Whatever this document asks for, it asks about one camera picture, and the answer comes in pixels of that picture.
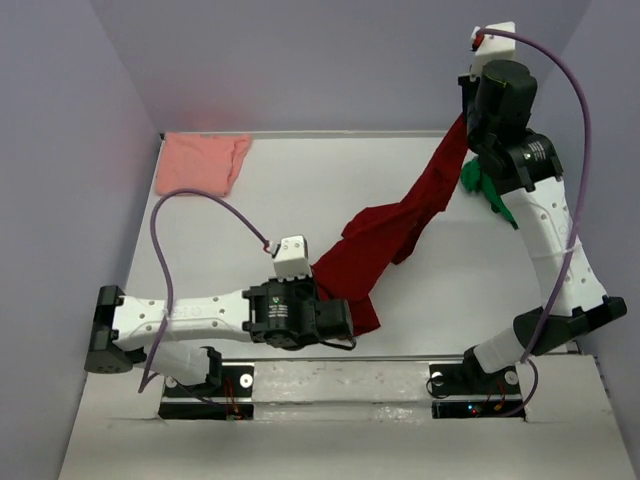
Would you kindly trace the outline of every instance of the cloth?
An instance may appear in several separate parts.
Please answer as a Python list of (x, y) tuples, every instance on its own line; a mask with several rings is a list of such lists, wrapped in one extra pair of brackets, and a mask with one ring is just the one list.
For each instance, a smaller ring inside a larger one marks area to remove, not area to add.
[(156, 174), (156, 193), (197, 188), (220, 197), (229, 195), (250, 146), (249, 135), (167, 133)]
[(511, 215), (506, 205), (502, 203), (500, 195), (497, 194), (493, 181), (480, 168), (478, 157), (475, 157), (462, 167), (460, 183), (462, 183), (462, 186), (467, 192), (482, 192), (484, 197), (489, 201), (491, 210), (494, 213), (502, 215), (513, 228), (518, 228), (515, 218), (513, 218), (513, 215)]
[(467, 132), (460, 116), (405, 197), (362, 210), (313, 266), (320, 298), (348, 301), (356, 335), (380, 326), (369, 292), (389, 263), (399, 264), (413, 253), (424, 227), (444, 211), (466, 153)]

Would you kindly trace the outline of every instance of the white table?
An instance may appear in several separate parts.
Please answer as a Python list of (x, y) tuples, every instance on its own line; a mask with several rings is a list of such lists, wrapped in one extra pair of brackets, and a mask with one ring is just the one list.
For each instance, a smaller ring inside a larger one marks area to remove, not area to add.
[[(315, 260), (355, 213), (399, 200), (438, 142), (411, 135), (258, 138), (228, 200), (270, 238), (305, 235)], [(148, 229), (156, 200), (151, 193), (126, 286), (143, 298), (165, 296)], [(226, 293), (272, 274), (255, 238), (205, 199), (165, 204), (159, 235), (180, 297)], [(385, 272), (372, 299), (382, 327), (364, 335), (351, 357), (459, 355), (540, 302), (518, 233), (460, 188), (415, 253)], [(234, 359), (345, 355), (207, 343)], [(164, 421), (155, 413), (160, 382), (137, 395), (139, 371), (90, 375), (61, 478), (633, 479), (592, 359), (554, 355), (539, 364), (540, 391), (526, 423), (433, 420), (422, 392), (419, 408), (385, 407), (382, 417), (328, 408), (309, 416), (300, 407), (272, 421)], [(530, 372), (518, 370), (527, 390)]]

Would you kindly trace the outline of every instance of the folded pink towel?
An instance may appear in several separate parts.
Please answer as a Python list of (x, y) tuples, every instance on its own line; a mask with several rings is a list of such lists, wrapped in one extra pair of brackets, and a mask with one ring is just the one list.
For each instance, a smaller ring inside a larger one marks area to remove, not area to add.
[(224, 197), (231, 192), (250, 146), (249, 135), (167, 133), (156, 174), (156, 193), (197, 188)]

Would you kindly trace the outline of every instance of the dark red fabric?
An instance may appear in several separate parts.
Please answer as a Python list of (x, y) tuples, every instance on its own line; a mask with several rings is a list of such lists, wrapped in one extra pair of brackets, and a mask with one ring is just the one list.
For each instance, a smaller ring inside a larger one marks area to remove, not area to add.
[(424, 227), (444, 211), (466, 153), (467, 133), (460, 116), (405, 197), (362, 210), (346, 225), (342, 240), (313, 266), (320, 297), (348, 301), (356, 335), (380, 326), (369, 292), (389, 263), (397, 265), (413, 253)]

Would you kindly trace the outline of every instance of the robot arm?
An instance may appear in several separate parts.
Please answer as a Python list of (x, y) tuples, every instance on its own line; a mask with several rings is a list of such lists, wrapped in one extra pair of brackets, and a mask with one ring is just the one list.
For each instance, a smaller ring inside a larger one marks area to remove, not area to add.
[[(515, 31), (511, 22), (488, 28)], [(515, 42), (476, 38), (476, 32), (474, 63), (459, 79), (469, 148), (518, 223), (545, 305), (571, 230), (562, 165), (551, 141), (527, 127), (537, 82), (527, 67), (512, 60)], [(538, 308), (519, 315), (512, 327), (467, 350), (462, 375), (454, 381), (482, 382), (519, 361), (541, 314)], [(576, 239), (565, 281), (532, 353), (549, 352), (625, 314), (624, 300), (607, 296)]]
[[(304, 237), (284, 238), (273, 262), (276, 277), (260, 286), (176, 300), (151, 370), (183, 385), (217, 385), (220, 353), (182, 341), (225, 339), (298, 350), (318, 343), (335, 346), (327, 340), (353, 337), (346, 301), (318, 298)], [(123, 373), (143, 367), (166, 311), (164, 300), (128, 296), (117, 286), (102, 287), (85, 370)]]

